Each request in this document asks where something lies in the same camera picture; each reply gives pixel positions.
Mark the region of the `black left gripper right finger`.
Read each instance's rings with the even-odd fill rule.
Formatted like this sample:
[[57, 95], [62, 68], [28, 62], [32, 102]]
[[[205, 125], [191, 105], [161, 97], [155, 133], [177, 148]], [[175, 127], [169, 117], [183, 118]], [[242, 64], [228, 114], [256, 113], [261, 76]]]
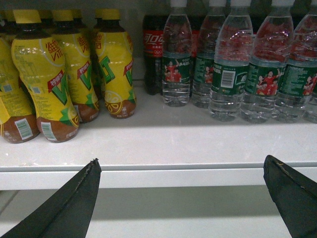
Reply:
[[293, 238], [317, 236], [317, 183], [268, 155], [264, 180], [283, 222]]

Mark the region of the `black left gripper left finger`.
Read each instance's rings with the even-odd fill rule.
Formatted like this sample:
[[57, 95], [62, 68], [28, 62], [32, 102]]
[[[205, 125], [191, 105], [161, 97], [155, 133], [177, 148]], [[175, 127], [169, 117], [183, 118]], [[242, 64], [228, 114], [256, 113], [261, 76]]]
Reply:
[[98, 196], [101, 172], [98, 159], [90, 161], [40, 207], [2, 237], [86, 237]]

